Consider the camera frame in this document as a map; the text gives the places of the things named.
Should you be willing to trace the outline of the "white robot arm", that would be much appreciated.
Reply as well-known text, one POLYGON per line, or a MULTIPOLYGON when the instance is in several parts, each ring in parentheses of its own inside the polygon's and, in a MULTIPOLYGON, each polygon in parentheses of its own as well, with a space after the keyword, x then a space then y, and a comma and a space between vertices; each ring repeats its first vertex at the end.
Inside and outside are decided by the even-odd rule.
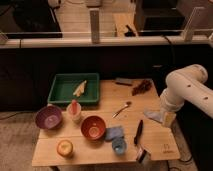
POLYGON ((160 95, 162 125, 170 127, 186 101, 195 105, 213 119, 213 90, 204 85, 207 70, 193 64, 170 72, 165 79, 166 88, 160 95))

